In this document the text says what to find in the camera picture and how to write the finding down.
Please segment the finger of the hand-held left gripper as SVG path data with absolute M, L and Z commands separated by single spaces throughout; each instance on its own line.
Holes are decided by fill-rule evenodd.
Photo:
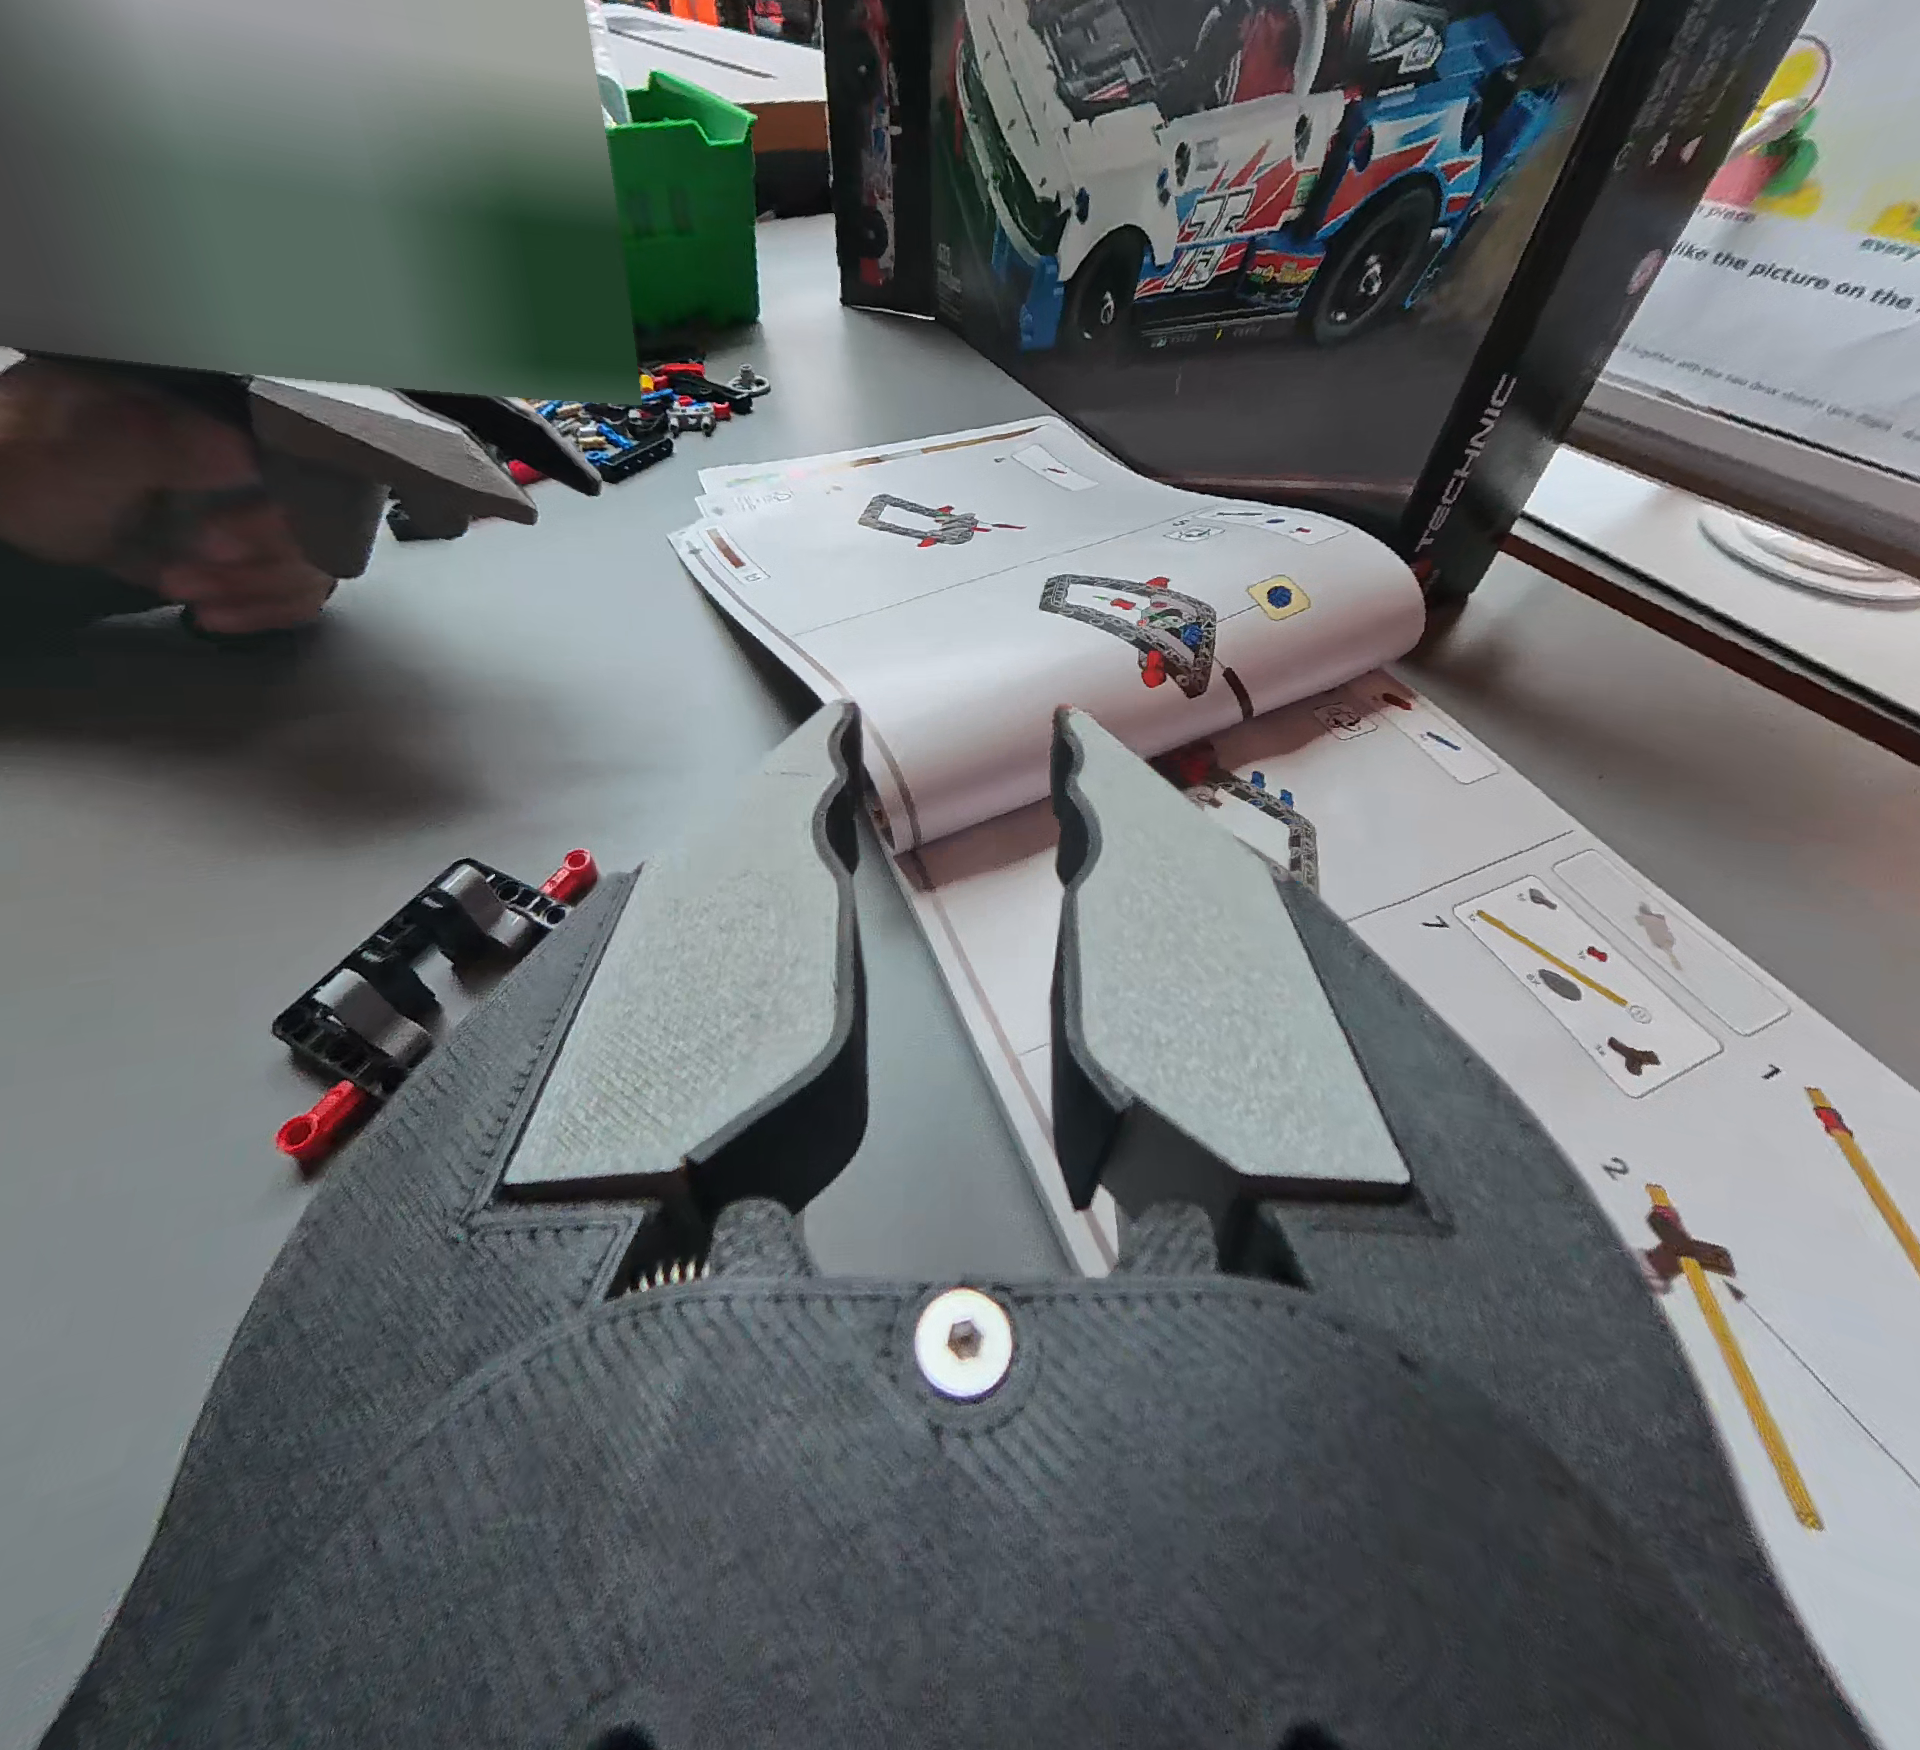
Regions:
M 392 500 L 418 529 L 538 519 L 468 430 L 398 394 L 250 377 L 247 405 L 263 475 L 299 529 L 376 524 Z
M 490 450 L 517 484 L 555 481 L 584 496 L 603 489 L 600 474 L 580 450 L 523 399 L 495 394 L 398 394 L 415 407 L 456 424 Z

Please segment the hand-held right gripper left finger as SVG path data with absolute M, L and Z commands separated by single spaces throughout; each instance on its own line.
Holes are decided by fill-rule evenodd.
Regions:
M 800 1211 L 867 1126 L 859 718 L 822 705 L 651 858 L 504 1165 L 519 1203 Z

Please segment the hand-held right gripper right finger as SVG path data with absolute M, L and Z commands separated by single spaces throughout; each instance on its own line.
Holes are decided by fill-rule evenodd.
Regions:
M 1068 1199 L 1395 1206 L 1411 1171 L 1309 956 L 1309 893 L 1059 707 L 1052 1139 Z

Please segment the pile of lego pieces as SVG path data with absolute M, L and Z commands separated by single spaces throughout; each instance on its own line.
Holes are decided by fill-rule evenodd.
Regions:
M 754 368 L 713 373 L 702 359 L 671 357 L 641 368 L 637 402 L 509 397 L 506 405 L 541 420 L 606 485 L 658 466 L 683 437 L 709 440 L 731 420 L 753 416 L 772 389 Z

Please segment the black lego frame assembly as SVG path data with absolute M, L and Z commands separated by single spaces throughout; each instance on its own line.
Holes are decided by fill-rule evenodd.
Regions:
M 462 857 L 283 1009 L 272 1036 L 326 1089 L 353 1083 L 376 1092 L 381 1106 L 446 1028 L 432 974 L 517 968 L 576 906 L 545 899 L 541 882 Z

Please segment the lego instruction booklet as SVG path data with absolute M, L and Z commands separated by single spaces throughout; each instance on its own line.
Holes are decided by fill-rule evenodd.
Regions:
M 1049 987 L 1057 705 L 1313 885 L 1517 1091 L 1686 1346 L 1765 1547 L 1916 1747 L 1916 1091 L 1390 660 L 1424 599 L 1329 515 L 1151 484 L 1060 421 L 705 469 L 674 549 L 862 707 L 874 817 L 1068 1263 Z

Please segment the person's left forearm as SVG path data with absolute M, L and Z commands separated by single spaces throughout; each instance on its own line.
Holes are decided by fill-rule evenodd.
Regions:
M 1 544 L 1 674 L 55 656 L 88 629 L 122 618 L 180 618 L 185 605 L 153 585 L 88 564 L 49 563 Z

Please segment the lego set box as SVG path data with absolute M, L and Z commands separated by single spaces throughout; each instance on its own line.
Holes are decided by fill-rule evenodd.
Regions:
M 1812 0 L 821 0 L 838 295 L 1466 597 Z

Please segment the person's left hand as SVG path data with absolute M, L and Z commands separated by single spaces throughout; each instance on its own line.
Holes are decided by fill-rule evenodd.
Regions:
M 304 563 L 252 442 L 204 407 L 96 368 L 1 380 L 1 544 L 153 585 L 199 633 L 314 624 L 336 583 Z

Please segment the green plastic bin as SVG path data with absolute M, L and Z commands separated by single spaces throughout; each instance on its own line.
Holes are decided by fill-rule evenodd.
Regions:
M 640 331 L 759 321 L 754 118 L 651 72 L 606 127 L 632 316 Z

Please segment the printed task sheet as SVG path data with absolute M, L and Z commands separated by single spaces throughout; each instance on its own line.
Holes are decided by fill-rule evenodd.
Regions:
M 1917 475 L 1917 0 L 1815 0 L 1607 373 Z

